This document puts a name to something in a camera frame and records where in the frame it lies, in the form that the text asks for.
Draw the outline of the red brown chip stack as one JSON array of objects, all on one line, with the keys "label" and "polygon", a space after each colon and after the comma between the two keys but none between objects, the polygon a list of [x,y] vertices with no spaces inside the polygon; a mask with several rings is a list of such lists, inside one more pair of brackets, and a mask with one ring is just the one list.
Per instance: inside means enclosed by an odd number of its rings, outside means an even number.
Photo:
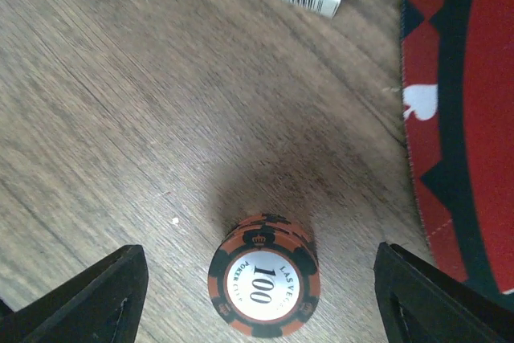
[{"label": "red brown chip stack", "polygon": [[307,323],[320,299],[314,238],[278,214],[245,218],[214,253],[208,292],[219,316],[248,336],[294,333]]}]

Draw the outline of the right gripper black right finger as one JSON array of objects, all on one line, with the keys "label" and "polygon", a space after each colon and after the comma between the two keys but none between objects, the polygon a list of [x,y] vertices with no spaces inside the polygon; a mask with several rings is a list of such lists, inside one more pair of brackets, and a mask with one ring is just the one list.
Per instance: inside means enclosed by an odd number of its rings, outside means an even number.
[{"label": "right gripper black right finger", "polygon": [[513,312],[397,244],[380,243],[374,289],[389,342],[512,342]]}]

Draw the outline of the round red black poker mat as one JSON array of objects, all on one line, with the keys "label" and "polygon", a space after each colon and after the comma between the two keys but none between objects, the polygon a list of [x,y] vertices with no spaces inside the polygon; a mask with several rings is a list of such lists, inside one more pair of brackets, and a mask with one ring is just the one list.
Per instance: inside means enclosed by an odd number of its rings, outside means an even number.
[{"label": "round red black poker mat", "polygon": [[513,307],[513,0],[402,0],[414,192],[439,269]]}]

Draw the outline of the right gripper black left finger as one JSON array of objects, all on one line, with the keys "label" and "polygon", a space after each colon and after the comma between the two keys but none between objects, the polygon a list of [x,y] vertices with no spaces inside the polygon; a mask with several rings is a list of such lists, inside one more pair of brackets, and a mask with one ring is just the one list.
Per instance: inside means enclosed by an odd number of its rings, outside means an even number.
[{"label": "right gripper black left finger", "polygon": [[125,245],[17,312],[1,303],[2,342],[134,342],[149,273]]}]

